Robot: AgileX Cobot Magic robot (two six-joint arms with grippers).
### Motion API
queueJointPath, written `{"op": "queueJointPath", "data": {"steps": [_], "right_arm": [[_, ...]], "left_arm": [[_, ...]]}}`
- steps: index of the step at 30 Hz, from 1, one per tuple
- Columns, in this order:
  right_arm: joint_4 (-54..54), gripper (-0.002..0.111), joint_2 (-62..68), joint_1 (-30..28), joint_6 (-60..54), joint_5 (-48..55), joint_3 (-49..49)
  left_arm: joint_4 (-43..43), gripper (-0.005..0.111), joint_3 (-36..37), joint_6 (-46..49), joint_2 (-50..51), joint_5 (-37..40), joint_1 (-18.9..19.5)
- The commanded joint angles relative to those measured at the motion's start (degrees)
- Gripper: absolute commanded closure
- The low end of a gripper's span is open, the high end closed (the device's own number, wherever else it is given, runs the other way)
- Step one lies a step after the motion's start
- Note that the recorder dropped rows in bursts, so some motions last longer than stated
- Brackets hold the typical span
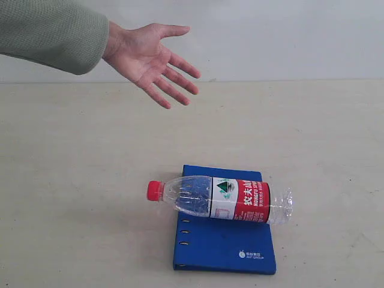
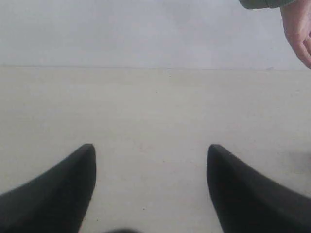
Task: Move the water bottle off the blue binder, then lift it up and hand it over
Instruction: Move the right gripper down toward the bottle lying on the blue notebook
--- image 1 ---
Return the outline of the person's open bare hand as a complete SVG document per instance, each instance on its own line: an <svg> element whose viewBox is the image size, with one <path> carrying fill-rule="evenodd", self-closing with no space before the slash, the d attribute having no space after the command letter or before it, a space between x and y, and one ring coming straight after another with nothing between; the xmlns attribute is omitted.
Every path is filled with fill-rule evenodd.
<svg viewBox="0 0 384 288"><path fill-rule="evenodd" d="M161 107L170 109L171 105L160 92L187 106L190 100L173 84L193 95L198 94L199 89L175 69L178 68L195 79L200 78L201 73L185 59L166 48L161 40L180 37L189 31L188 26L159 23L128 30L110 21L103 60Z"/></svg>

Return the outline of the green knit sleeve forearm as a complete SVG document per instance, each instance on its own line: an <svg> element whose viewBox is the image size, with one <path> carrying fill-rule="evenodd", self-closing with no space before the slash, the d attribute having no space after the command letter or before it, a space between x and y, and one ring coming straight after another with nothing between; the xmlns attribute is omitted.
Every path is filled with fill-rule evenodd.
<svg viewBox="0 0 384 288"><path fill-rule="evenodd" d="M101 60L106 16L76 1L1 1L1 54L75 75Z"/></svg>

